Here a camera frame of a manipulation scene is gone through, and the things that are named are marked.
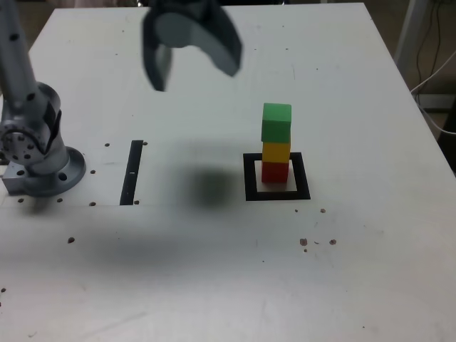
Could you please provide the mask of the grey narrow gripper jaw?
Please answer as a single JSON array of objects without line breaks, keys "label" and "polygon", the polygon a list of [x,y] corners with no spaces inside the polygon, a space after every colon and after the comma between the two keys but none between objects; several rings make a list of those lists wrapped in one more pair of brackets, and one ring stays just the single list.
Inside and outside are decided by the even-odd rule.
[{"label": "grey narrow gripper jaw", "polygon": [[174,46],[168,9],[151,9],[142,23],[142,60],[153,88],[164,92],[171,69]]}]

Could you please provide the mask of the grey round-hinged gripper jaw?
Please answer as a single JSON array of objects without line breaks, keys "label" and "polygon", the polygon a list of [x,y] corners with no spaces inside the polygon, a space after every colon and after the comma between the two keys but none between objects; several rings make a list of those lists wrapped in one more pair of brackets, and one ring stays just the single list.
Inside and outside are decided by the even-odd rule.
[{"label": "grey round-hinged gripper jaw", "polygon": [[242,42],[227,12],[219,4],[163,4],[155,32],[169,48],[194,46],[224,74],[241,68]]}]

